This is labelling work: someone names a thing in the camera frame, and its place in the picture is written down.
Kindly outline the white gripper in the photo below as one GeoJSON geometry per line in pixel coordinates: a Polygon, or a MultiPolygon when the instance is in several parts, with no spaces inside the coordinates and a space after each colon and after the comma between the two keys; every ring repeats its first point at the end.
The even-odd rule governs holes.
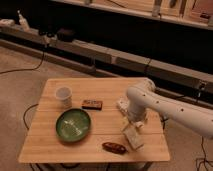
{"type": "Polygon", "coordinates": [[[127,117],[122,118],[121,131],[124,132],[127,128],[132,128],[133,130],[139,132],[140,128],[144,125],[142,121],[132,122],[127,117]]]}

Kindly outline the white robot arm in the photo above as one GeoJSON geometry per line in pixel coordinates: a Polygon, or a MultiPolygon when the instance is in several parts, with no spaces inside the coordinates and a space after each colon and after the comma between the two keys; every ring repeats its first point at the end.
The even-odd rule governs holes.
{"type": "Polygon", "coordinates": [[[132,122],[144,120],[149,108],[205,138],[213,139],[213,110],[161,96],[148,78],[129,86],[126,96],[129,100],[127,116],[132,122]]]}

